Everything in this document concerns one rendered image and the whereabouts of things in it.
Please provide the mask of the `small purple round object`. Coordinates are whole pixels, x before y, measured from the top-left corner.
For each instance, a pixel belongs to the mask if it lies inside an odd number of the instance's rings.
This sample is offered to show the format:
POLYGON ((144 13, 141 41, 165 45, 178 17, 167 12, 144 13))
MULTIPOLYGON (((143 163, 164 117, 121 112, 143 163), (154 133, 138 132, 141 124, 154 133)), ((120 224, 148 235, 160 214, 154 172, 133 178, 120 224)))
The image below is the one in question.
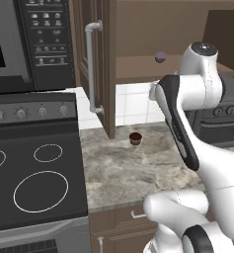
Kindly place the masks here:
POLYGON ((158 51, 155 55, 155 60, 158 63, 163 63, 166 60, 166 53, 163 51, 158 51))

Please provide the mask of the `brown base cabinet door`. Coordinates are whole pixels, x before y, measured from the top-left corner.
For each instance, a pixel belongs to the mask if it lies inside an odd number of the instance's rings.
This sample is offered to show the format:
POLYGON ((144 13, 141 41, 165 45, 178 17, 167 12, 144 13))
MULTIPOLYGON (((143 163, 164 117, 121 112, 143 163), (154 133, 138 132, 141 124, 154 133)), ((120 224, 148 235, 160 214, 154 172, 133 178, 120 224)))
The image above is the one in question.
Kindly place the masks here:
POLYGON ((100 253, 99 236, 104 237, 104 253, 143 253, 145 245, 155 234, 155 228, 133 228, 93 232, 91 234, 92 253, 100 253))

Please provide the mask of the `brown wall cabinet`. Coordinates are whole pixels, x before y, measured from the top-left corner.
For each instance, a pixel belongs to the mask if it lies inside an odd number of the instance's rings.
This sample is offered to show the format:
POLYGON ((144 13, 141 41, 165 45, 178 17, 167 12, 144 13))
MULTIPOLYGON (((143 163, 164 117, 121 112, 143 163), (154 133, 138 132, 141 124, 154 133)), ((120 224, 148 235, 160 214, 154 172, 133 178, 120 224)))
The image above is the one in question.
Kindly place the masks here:
POLYGON ((234 10, 234 0, 117 0, 116 82, 149 82, 178 70, 186 48, 203 42, 210 10, 234 10), (155 60, 158 51, 166 53, 163 63, 155 60))

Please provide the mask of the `black stove with hob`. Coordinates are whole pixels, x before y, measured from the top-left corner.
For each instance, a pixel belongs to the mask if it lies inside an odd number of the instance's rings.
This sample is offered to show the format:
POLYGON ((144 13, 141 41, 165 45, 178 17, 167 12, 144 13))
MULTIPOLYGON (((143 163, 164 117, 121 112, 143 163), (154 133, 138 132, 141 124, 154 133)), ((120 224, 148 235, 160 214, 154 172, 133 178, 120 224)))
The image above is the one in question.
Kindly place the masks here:
POLYGON ((91 253, 76 96, 0 95, 0 111, 0 253, 91 253))

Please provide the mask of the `dark grey oven range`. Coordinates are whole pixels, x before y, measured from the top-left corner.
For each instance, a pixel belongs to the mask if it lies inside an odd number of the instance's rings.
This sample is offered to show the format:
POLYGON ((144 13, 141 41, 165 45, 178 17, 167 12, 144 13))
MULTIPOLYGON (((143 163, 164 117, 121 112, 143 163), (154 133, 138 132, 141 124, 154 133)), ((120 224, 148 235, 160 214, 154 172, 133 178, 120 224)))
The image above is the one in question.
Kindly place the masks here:
POLYGON ((185 111, 195 135, 219 146, 234 146, 234 78, 222 77, 226 92, 215 109, 185 111))

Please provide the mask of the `black microwave oven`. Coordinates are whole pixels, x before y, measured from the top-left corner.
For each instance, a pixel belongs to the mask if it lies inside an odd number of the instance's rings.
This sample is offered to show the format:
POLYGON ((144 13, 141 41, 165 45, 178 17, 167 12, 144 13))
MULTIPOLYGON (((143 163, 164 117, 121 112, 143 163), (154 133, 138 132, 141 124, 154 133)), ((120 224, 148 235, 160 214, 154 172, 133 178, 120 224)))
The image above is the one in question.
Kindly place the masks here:
POLYGON ((0 94, 74 86, 68 0, 0 0, 0 94))

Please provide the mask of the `dark brown cabinet door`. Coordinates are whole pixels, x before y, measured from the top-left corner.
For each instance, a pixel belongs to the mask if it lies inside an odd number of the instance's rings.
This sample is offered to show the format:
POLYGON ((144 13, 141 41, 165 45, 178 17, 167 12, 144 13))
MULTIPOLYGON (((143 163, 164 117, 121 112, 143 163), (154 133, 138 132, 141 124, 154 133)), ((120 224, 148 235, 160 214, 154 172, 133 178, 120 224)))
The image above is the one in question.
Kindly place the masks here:
POLYGON ((210 10, 202 40, 213 44, 218 62, 234 71, 234 10, 210 10))

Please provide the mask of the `brown drawer front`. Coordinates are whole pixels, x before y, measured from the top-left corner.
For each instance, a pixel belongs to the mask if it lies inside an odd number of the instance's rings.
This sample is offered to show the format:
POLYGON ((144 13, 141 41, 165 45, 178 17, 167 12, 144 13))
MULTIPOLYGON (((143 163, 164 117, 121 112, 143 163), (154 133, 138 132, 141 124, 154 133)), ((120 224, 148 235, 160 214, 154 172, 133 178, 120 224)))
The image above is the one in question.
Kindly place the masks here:
POLYGON ((144 214, 142 205, 116 209, 116 228, 131 228, 135 226, 156 226, 156 223, 150 221, 147 217, 133 219, 132 216, 130 215, 131 211, 134 211, 136 214, 144 214))

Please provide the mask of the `brown cupcake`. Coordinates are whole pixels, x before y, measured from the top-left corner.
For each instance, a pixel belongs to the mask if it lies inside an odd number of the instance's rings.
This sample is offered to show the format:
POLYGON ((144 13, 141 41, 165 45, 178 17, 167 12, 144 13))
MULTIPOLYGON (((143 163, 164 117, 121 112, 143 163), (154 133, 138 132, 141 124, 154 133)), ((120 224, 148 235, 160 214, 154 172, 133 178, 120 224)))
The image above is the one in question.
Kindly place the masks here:
POLYGON ((132 132, 129 135, 129 141, 132 145, 139 145, 142 139, 142 135, 139 132, 132 132))

